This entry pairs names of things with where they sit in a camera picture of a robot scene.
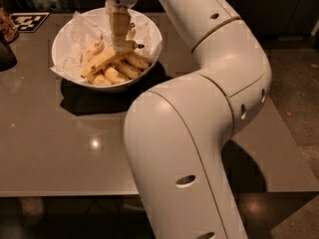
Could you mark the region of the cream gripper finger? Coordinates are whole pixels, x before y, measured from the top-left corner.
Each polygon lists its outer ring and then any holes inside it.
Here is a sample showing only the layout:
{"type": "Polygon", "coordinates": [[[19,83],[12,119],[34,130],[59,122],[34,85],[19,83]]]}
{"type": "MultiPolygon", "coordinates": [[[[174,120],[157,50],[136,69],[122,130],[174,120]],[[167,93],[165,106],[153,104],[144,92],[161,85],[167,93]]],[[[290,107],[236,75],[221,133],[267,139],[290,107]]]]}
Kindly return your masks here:
{"type": "Polygon", "coordinates": [[[131,15],[125,6],[111,6],[106,3],[106,13],[109,16],[111,40],[116,53],[127,53],[131,51],[134,44],[127,39],[131,15]]]}

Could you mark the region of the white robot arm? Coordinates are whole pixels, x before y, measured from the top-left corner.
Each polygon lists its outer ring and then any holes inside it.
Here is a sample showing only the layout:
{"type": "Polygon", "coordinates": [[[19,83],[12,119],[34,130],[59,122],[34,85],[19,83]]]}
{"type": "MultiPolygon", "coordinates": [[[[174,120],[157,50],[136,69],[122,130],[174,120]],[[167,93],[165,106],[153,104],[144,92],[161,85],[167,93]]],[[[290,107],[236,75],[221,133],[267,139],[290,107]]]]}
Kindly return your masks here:
{"type": "Polygon", "coordinates": [[[196,69],[142,93],[125,120],[133,177],[156,239],[248,239],[224,145],[264,106],[271,68],[225,0],[159,0],[196,69]]]}

